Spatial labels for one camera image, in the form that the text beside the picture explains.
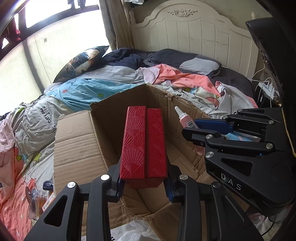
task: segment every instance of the bed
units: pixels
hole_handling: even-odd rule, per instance
[[[142,23],[131,14],[135,48],[158,51],[171,48],[219,60],[251,79],[258,48],[250,33],[236,27],[205,3],[195,0],[170,0],[156,7]]]
[[[42,97],[20,104],[0,121],[0,137],[9,138],[5,133],[8,128],[14,135],[11,139],[15,139],[9,165],[13,180],[6,183],[10,186],[9,195],[1,188],[0,218],[16,240],[23,240],[36,222],[29,212],[25,188],[42,190],[43,182],[53,179],[54,137],[61,115],[89,109],[90,103],[139,84],[156,84],[192,102],[212,118],[256,107],[247,78],[254,74],[258,49],[247,30],[193,0],[167,1],[142,23],[136,23],[130,14],[135,50],[120,49],[107,54],[82,75],[55,82]],[[164,64],[162,58],[166,54],[220,63],[219,71],[202,75],[199,69],[186,70],[183,63]],[[195,82],[190,86],[177,85],[176,78],[168,80],[168,71],[173,71],[174,76],[194,75]],[[2,164],[0,167],[0,182],[5,187],[7,172]]]

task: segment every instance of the plastic bag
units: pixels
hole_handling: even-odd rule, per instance
[[[29,211],[30,213],[35,215],[34,219],[38,220],[43,213],[42,207],[47,200],[47,195],[45,194],[45,192],[40,191],[36,188],[32,189],[31,195],[32,195],[32,201],[29,206]]]
[[[266,219],[266,217],[264,215],[262,215],[261,213],[254,213],[254,214],[250,214],[248,216],[249,216],[249,219],[252,221],[252,223],[257,228],[257,230],[260,232],[262,229],[262,224],[264,223],[264,220]]]
[[[144,220],[133,220],[111,230],[112,241],[154,241],[160,240],[149,223]]]

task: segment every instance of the dark pillow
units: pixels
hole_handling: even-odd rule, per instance
[[[71,59],[57,74],[54,83],[65,82],[87,72],[99,58],[102,58],[109,46],[97,46],[85,50]]]
[[[217,75],[222,66],[219,61],[210,57],[174,49],[162,49],[151,53],[147,61],[155,64],[167,64],[178,68],[183,73],[201,74],[209,78]]]

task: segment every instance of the light blue sheet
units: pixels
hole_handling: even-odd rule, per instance
[[[91,103],[99,102],[136,86],[108,80],[75,78],[61,84],[47,95],[63,101],[73,111],[77,112],[90,110]]]

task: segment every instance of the barcode sticker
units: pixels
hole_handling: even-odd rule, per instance
[[[188,121],[186,124],[187,124],[188,127],[190,127],[190,128],[196,128],[196,126],[195,126],[195,124],[193,123],[193,121]]]
[[[42,207],[42,210],[43,210],[43,211],[45,211],[45,209],[49,206],[49,204],[51,204],[51,202],[54,200],[54,198],[55,198],[55,195],[54,195],[54,193],[52,193],[52,194],[49,196],[49,198],[48,198],[48,200],[46,201],[46,203],[43,205],[43,207]]]

